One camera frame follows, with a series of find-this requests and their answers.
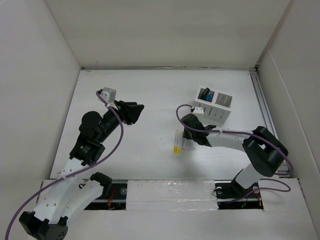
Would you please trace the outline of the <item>blue cap black highlighter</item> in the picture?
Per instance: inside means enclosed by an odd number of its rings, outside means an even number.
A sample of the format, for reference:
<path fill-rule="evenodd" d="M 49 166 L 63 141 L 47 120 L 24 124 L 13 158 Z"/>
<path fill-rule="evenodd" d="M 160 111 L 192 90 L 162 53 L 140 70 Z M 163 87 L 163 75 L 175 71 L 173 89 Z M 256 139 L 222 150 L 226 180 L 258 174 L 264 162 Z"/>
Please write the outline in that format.
<path fill-rule="evenodd" d="M 214 95 L 211 93 L 208 93 L 207 96 L 205 97 L 205 100 L 207 102 L 212 102 Z"/>

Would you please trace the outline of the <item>yellow cap black highlighter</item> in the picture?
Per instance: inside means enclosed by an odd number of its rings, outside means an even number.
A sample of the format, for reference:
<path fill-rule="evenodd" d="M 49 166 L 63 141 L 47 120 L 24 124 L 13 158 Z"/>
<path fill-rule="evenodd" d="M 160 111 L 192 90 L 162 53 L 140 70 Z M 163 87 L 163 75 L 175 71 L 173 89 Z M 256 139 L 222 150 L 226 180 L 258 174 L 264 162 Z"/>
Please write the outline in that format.
<path fill-rule="evenodd" d="M 206 100 L 207 95 L 210 93 L 209 88 L 200 88 L 198 99 L 200 100 Z"/>

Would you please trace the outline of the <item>pink cap white pen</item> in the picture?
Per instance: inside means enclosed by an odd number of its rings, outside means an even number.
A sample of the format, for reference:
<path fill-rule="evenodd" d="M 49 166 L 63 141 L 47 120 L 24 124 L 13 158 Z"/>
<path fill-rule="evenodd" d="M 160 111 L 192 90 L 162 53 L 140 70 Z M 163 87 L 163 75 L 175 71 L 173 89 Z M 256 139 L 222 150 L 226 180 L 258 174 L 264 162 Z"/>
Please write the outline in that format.
<path fill-rule="evenodd" d="M 180 149 L 182 150 L 183 148 L 184 148 L 184 146 L 185 146 L 185 138 L 182 138 L 181 139 L 181 143 L 180 143 Z"/>

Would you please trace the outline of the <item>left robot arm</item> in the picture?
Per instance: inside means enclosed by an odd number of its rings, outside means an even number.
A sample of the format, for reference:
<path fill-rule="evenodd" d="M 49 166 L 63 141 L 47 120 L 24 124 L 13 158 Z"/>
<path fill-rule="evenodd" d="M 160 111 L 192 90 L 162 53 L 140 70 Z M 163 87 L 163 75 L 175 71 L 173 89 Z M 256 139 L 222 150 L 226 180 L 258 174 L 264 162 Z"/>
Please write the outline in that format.
<path fill-rule="evenodd" d="M 19 222 L 36 240 L 63 240 L 70 223 L 95 199 L 107 198 L 112 191 L 112 179 L 93 173 L 83 187 L 83 174 L 90 172 L 105 151 L 103 142 L 117 128 L 133 125 L 144 105 L 117 101 L 104 115 L 89 111 L 83 115 L 79 136 L 69 154 L 57 183 L 52 183 L 43 200 L 32 210 L 24 211 Z"/>

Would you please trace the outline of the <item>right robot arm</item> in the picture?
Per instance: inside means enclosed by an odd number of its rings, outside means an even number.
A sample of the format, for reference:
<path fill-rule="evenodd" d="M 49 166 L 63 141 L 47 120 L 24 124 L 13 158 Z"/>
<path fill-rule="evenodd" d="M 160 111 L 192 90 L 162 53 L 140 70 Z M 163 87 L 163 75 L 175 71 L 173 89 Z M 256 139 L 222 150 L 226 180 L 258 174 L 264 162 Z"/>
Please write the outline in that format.
<path fill-rule="evenodd" d="M 278 168 L 288 160 L 286 147 L 264 126 L 251 132 L 218 129 L 204 126 L 199 118 L 189 113 L 179 119 L 183 125 L 183 138 L 200 146 L 227 148 L 244 152 L 250 163 L 241 169 L 231 182 L 215 184 L 218 199 L 233 203 L 261 190 L 260 180 L 270 180 Z"/>

